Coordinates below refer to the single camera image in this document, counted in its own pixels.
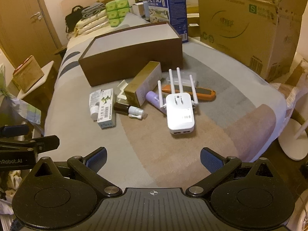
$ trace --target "metal screw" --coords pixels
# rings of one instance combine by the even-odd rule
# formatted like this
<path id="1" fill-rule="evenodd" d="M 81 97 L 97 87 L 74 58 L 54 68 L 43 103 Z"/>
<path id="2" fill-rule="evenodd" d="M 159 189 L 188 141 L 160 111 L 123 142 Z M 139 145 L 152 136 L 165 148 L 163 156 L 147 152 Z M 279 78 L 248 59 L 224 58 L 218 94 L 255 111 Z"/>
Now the metal screw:
<path id="1" fill-rule="evenodd" d="M 203 192 L 203 188 L 199 186 L 193 186 L 188 189 L 192 194 L 201 194 Z"/>
<path id="2" fill-rule="evenodd" d="M 106 187 L 104 189 L 104 191 L 107 193 L 107 194 L 116 194 L 117 192 L 120 191 L 120 189 L 118 187 L 115 187 L 115 186 L 109 186 L 109 187 Z"/>

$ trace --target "wifi extender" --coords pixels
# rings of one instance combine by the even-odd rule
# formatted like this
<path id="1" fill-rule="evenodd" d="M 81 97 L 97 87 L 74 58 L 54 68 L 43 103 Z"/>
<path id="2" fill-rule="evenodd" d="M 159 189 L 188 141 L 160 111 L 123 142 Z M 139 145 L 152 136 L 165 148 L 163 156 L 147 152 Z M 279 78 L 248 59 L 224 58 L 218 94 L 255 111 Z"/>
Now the wifi extender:
<path id="1" fill-rule="evenodd" d="M 193 114 L 193 106 L 198 105 L 197 94 L 190 75 L 190 82 L 192 85 L 192 95 L 194 100 L 191 100 L 190 94 L 183 92 L 183 85 L 181 81 L 180 69 L 177 68 L 177 75 L 179 80 L 179 91 L 175 93 L 172 70 L 169 69 L 171 94 L 167 95 L 166 103 L 163 104 L 163 97 L 161 92 L 161 81 L 158 81 L 158 93 L 160 107 L 167 110 L 167 125 L 172 134 L 190 133 L 194 130 L 195 119 Z"/>

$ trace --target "black bag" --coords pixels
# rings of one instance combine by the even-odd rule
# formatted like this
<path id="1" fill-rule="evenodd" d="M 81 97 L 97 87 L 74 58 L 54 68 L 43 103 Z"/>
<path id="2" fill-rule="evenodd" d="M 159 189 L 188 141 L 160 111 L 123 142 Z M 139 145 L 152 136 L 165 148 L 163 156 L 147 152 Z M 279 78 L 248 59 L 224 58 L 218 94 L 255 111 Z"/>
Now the black bag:
<path id="1" fill-rule="evenodd" d="M 72 13 L 70 13 L 69 15 L 67 15 L 65 17 L 65 24 L 66 24 L 66 30 L 65 32 L 66 33 L 70 33 L 70 32 L 73 32 L 74 31 L 74 28 L 77 24 L 77 22 L 79 22 L 79 20 L 82 18 L 82 13 L 81 11 L 83 10 L 84 8 L 80 5 L 78 6 L 75 6 L 73 9 L 72 9 Z"/>

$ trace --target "purple tube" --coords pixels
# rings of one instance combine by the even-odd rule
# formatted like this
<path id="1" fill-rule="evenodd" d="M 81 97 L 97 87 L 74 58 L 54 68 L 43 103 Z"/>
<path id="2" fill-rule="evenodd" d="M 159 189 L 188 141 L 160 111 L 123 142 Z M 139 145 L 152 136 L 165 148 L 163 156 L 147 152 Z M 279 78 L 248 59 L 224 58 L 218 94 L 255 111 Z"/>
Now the purple tube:
<path id="1" fill-rule="evenodd" d="M 153 91 L 149 91 L 147 93 L 147 95 L 145 96 L 146 100 L 152 104 L 155 108 L 159 109 L 160 111 L 162 111 L 165 115 L 167 114 L 167 111 L 165 108 L 160 108 L 159 107 L 159 97 L 158 94 L 156 94 Z"/>

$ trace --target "white antenna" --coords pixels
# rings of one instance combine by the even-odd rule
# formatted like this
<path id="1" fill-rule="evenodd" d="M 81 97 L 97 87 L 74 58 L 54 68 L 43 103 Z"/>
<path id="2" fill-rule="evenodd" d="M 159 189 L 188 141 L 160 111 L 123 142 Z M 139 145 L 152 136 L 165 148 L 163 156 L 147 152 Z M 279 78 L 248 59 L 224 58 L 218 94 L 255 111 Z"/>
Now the white antenna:
<path id="1" fill-rule="evenodd" d="M 179 90 L 180 90 L 180 93 L 183 93 L 183 85 L 182 85 L 182 79 L 181 79 L 181 73 L 180 73 L 180 68 L 178 67 L 177 68 L 177 78 L 179 80 Z"/>
<path id="2" fill-rule="evenodd" d="M 175 94 L 173 76 L 172 76 L 172 70 L 171 69 L 169 69 L 169 77 L 170 77 L 171 94 Z"/>
<path id="3" fill-rule="evenodd" d="M 157 81 L 157 85 L 158 85 L 159 107 L 163 108 L 164 107 L 164 105 L 163 105 L 163 95 L 161 93 L 161 81 L 160 80 Z"/>
<path id="4" fill-rule="evenodd" d="M 198 98 L 197 98 L 197 93 L 196 93 L 196 89 L 195 89 L 195 85 L 193 83 L 193 77 L 192 75 L 189 75 L 189 78 L 190 78 L 190 83 L 192 85 L 192 97 L 193 97 L 193 102 L 194 102 L 194 105 L 197 106 L 199 104 L 198 102 Z"/>

